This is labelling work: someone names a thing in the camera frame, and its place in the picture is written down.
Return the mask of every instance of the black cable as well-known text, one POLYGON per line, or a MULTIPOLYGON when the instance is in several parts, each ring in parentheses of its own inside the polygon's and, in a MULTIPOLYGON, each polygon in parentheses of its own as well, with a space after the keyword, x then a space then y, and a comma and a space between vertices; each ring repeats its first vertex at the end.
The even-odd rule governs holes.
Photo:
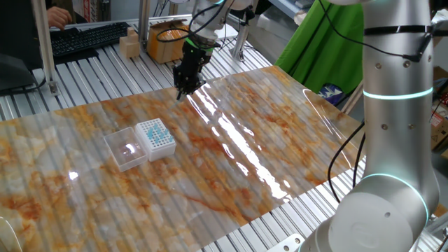
POLYGON ((437 111, 437 109, 440 107, 440 105, 442 104, 444 100, 440 99, 439 104, 437 104, 437 106, 435 107, 433 114, 431 115, 430 121, 433 119, 435 112, 437 111))
POLYGON ((369 48, 371 48, 371 49, 373 49, 373 50, 376 50, 376 51, 378 51, 378 52, 380 52, 380 53, 384 53, 384 54, 391 55, 391 56, 402 57, 402 58, 404 58, 404 59, 410 60, 410 58, 408 57, 409 55, 399 55, 399 54, 392 53, 392 52, 386 52, 386 51, 383 51, 383 50, 381 50, 381 49, 378 49, 378 48, 374 47, 373 45, 368 45, 368 44, 366 44, 366 43, 363 43, 363 42, 360 42, 360 41, 356 41, 356 40, 353 40, 353 39, 351 39, 351 38, 347 38, 346 36, 340 34, 340 33, 336 30, 336 27, 335 27, 335 26, 333 25, 333 23, 331 22, 330 16, 329 16, 328 13, 327 13, 327 10, 328 10, 328 9, 325 9, 325 6, 323 5, 322 0, 319 0, 319 3, 321 4, 321 7, 322 7, 322 9, 323 9, 323 14, 327 17, 327 20, 328 20, 328 22, 330 23, 331 28, 332 28, 332 29, 336 32, 336 34, 339 35, 341 38, 346 39, 346 40, 348 40, 348 41, 350 41, 350 42, 353 42, 353 43, 357 43, 357 44, 362 45, 362 46, 367 46, 367 47, 369 47, 369 48))
POLYGON ((448 235, 443 239, 442 244, 440 245, 440 247, 437 249, 436 252, 441 252, 443 249, 443 246, 447 243, 448 240, 448 235))
POLYGON ((162 43, 175 42, 175 41, 180 41, 182 39, 190 38, 191 36, 195 35, 197 32, 201 31, 203 28, 205 28, 207 25, 209 25, 211 23, 211 21, 213 21, 216 18, 216 16, 218 16, 218 14, 222 11, 222 9, 224 8, 224 5, 225 5, 226 2, 227 2, 227 0, 224 0, 223 4, 221 4, 220 6, 215 4, 213 6, 205 8, 204 10, 201 10, 200 12, 196 13, 196 15, 194 15, 192 17, 192 19, 190 21, 190 24, 188 25, 188 31, 182 29, 183 31, 188 32, 187 35, 182 36, 180 38, 173 38, 173 39, 167 39, 167 40, 159 39, 159 36, 161 34, 165 33, 165 32, 169 32, 169 31, 172 31, 174 29, 179 30, 179 28, 170 28, 170 29, 166 29, 166 30, 163 30, 163 31, 159 32, 155 38, 157 39, 157 41, 162 42, 162 43), (199 27, 199 29, 197 29, 195 31, 191 31, 191 24, 193 23, 193 21, 199 15, 201 15, 201 14, 205 13, 206 11, 209 11, 209 10, 211 10, 213 8, 216 8, 218 6, 219 6, 219 9, 216 11, 216 13, 207 22, 205 22, 205 24, 203 24, 201 27, 199 27))
POLYGON ((44 78, 44 79, 41 81, 41 83, 40 83, 39 85, 37 85, 36 87, 28 88, 28 89, 25 89, 25 90, 14 90, 14 91, 7 91, 7 90, 4 90, 4 91, 0 91, 0 96, 27 94, 27 93, 29 93, 29 92, 31 92, 31 91, 35 91, 35 90, 41 88, 43 85, 45 85, 45 83, 46 83, 46 79, 44 78))
POLYGON ((352 140, 356 136, 356 134, 364 127, 364 125, 365 125, 365 122, 363 120, 363 122, 359 125, 359 127, 356 128, 353 133, 351 133, 349 138, 347 138, 347 140, 345 140, 345 142, 341 145, 339 150, 337 150, 335 156, 331 160, 330 165, 328 166, 328 173, 327 173, 328 183, 330 184, 331 191, 332 191, 333 195, 335 196, 337 203, 341 203, 341 201, 340 201, 339 197, 337 196, 335 189, 333 188, 333 182, 331 181, 331 168, 333 168, 333 165, 336 162, 337 156, 339 156, 339 154, 342 152, 342 150, 344 150, 345 146, 350 142, 350 140, 352 140))
POLYGON ((162 12, 165 9, 165 6, 167 5, 167 3, 168 3, 168 0, 165 0, 165 3, 163 4, 162 10, 160 10, 159 17, 162 17, 162 12))
POLYGON ((353 188, 355 188, 356 186, 356 173, 358 172, 358 163, 361 158, 361 153, 363 152, 364 142, 365 142, 365 133, 363 135, 363 138, 361 139, 361 143, 359 144, 358 154, 356 155, 355 169, 353 170, 353 188))
POLYGON ((230 7, 232 7, 233 3, 235 2, 235 0, 232 0, 232 3, 229 6, 229 9, 227 10, 227 14, 225 14, 225 19, 224 19, 224 39, 223 39, 223 44, 221 45, 221 48, 219 48, 218 52, 220 52, 223 49, 224 43, 225 43, 225 39, 227 38, 227 17, 229 15, 230 12, 230 7))
POLYGON ((157 8, 159 8, 159 1, 157 1, 157 4, 155 5, 155 10, 153 13, 153 17, 155 17, 155 13, 157 12, 157 8))

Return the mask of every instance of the black keyboard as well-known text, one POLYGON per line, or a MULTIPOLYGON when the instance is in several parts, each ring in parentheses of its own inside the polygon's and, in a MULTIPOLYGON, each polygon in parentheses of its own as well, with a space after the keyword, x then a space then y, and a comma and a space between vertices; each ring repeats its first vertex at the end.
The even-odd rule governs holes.
POLYGON ((71 28, 50 32, 53 56, 65 56, 89 48, 118 43, 120 37, 127 36, 128 27, 130 26, 126 22, 118 22, 85 31, 71 28))

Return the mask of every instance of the plastic sheet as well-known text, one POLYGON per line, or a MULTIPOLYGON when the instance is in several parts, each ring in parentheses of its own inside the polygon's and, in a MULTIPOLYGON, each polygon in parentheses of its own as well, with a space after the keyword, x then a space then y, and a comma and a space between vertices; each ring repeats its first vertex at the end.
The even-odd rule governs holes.
MULTIPOLYGON (((170 110, 175 97, 0 122, 0 217, 11 226, 0 239, 12 232, 24 251, 196 251, 324 182, 358 125, 275 66, 209 81, 170 110), (154 118, 175 154, 119 172, 103 136, 154 118)), ((347 146, 333 175, 355 156, 347 146)))

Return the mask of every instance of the green cloth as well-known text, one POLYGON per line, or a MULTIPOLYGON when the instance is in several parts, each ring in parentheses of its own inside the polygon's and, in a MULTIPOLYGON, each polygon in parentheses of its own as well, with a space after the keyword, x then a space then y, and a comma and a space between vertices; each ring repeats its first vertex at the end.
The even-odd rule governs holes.
MULTIPOLYGON (((336 30, 363 40, 363 9, 360 4, 337 6, 322 0, 336 30)), ((331 28, 319 0, 315 0, 276 65, 315 93, 330 83, 346 94, 363 79, 363 47, 341 38, 331 28)))

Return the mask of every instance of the clear plastic box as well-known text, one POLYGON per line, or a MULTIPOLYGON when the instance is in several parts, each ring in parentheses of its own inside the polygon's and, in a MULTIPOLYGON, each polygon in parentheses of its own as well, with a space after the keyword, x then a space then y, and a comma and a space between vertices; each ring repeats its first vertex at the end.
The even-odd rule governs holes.
POLYGON ((148 154, 131 127, 104 137, 120 172, 148 160, 148 154))

